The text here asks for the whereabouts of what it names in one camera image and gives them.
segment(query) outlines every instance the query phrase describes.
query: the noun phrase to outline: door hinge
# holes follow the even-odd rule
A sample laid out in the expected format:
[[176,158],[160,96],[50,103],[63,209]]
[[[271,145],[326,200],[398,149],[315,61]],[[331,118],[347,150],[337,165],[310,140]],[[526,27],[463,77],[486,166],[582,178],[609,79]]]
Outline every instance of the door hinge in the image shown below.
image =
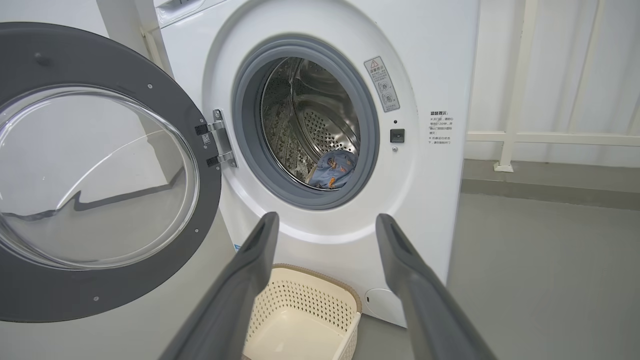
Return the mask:
[[232,167],[237,167],[236,157],[231,149],[229,135],[227,134],[227,127],[225,126],[225,120],[222,117],[221,110],[215,109],[213,111],[213,122],[211,124],[207,124],[207,130],[209,130],[216,139],[218,154],[220,154],[215,158],[207,160],[207,164],[209,164],[209,166],[213,166],[226,162]]

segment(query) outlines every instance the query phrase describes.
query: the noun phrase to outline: clothing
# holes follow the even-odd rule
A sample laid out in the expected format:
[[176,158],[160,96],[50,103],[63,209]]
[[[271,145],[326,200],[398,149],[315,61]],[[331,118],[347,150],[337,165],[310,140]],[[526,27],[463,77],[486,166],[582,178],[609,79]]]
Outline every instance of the clothing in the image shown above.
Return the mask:
[[310,186],[320,189],[342,188],[353,174],[358,156],[346,150],[332,150],[318,161]]

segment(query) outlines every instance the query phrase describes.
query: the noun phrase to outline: small sticker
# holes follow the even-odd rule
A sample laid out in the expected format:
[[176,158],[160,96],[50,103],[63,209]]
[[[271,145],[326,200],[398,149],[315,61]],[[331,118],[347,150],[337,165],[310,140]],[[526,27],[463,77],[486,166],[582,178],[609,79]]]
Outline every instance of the small sticker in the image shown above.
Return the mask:
[[450,145],[453,135],[453,117],[448,111],[432,111],[429,118],[429,144]]
[[371,60],[364,62],[364,66],[367,68],[371,80],[376,85],[378,96],[382,102],[382,108],[386,112],[396,110],[400,108],[400,102],[398,101],[396,90],[391,82],[391,77],[387,73],[387,68],[382,62],[382,58],[379,56]]
[[202,135],[202,142],[205,145],[209,145],[211,143],[211,133],[206,133],[206,134]]

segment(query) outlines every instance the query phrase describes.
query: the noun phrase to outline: open door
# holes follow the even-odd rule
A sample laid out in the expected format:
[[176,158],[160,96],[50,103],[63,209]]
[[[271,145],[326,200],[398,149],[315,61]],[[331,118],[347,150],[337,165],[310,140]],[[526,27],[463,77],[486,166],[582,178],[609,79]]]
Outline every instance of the open door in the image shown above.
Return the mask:
[[213,222],[213,128],[108,38],[2,23],[0,48],[0,320],[82,318],[150,292]]

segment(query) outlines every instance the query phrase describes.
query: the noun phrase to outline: laundry basket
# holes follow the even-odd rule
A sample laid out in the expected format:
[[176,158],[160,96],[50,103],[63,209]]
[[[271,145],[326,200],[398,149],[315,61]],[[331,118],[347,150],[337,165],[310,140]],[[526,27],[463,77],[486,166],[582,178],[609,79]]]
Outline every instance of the laundry basket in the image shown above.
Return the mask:
[[350,286],[291,265],[274,265],[253,303],[243,360],[350,360],[360,297]]

